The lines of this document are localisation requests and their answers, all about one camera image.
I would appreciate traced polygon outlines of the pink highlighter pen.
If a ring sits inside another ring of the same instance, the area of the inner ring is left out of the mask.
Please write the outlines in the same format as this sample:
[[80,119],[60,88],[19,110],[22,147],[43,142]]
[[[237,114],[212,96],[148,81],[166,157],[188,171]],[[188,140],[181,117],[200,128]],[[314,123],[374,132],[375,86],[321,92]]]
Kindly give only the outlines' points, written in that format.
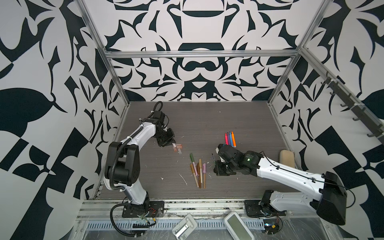
[[225,144],[229,145],[228,133],[225,133]]

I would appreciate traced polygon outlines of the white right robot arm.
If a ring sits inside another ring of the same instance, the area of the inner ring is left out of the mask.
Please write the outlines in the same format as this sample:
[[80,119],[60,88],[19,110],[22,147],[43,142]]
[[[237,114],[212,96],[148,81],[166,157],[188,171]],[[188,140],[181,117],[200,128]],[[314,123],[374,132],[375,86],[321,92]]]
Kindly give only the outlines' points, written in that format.
[[331,172],[315,174],[289,167],[268,158],[264,153],[242,153],[230,145],[216,148],[217,176],[237,173],[269,179],[295,189],[293,193],[266,190],[256,204],[246,202],[247,216],[252,218],[277,216],[286,211],[316,213],[323,220],[338,226],[346,224],[347,189]]

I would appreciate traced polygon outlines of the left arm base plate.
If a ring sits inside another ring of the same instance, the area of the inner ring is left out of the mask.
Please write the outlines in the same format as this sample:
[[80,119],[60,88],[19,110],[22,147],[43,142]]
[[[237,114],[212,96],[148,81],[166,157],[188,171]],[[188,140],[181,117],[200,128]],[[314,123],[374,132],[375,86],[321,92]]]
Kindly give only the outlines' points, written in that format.
[[142,205],[127,203],[123,208],[123,218],[139,218],[140,216],[154,218],[161,215],[165,208],[164,201],[149,201]]

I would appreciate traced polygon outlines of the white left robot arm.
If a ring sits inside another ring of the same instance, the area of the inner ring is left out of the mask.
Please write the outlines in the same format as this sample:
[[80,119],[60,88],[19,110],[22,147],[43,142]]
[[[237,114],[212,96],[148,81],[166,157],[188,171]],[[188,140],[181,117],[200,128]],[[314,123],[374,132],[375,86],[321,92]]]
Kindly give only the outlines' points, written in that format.
[[104,184],[110,191],[123,192],[131,204],[143,205],[149,196],[139,180],[142,147],[150,138],[155,138],[159,147],[176,143],[173,130],[164,123],[166,117],[162,111],[152,111],[131,135],[108,147]]

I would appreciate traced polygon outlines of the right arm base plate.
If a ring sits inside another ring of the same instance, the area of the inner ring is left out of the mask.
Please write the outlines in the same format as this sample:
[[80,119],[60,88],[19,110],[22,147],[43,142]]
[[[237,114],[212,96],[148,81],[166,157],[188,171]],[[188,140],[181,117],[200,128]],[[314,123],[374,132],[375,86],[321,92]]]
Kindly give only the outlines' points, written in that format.
[[246,215],[250,218],[286,216],[286,211],[279,212],[261,200],[245,200],[244,204]]

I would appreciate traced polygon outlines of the orange highlighter pen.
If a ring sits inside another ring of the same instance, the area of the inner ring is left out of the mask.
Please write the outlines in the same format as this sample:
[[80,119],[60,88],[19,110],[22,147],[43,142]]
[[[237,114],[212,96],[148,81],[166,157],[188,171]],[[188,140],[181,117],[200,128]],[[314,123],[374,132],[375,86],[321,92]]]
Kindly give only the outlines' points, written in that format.
[[231,132],[231,138],[232,138],[232,146],[234,148],[237,147],[237,144],[236,144],[236,140],[235,140],[235,135],[234,135],[234,132]]

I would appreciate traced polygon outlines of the pink cap brown marker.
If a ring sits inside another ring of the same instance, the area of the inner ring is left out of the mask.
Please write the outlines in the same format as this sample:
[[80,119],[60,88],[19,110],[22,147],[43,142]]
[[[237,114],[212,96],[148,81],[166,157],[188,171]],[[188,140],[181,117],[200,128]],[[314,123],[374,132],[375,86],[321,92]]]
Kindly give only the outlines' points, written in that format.
[[206,189],[206,164],[202,166],[203,188]]

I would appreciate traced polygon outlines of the blue highlighter pen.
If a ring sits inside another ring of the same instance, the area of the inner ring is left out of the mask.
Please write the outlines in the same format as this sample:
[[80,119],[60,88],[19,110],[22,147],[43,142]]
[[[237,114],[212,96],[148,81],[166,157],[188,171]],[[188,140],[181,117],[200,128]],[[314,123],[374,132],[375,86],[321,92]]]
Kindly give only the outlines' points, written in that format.
[[229,143],[232,147],[234,147],[234,142],[233,142],[233,137],[231,132],[229,132]]

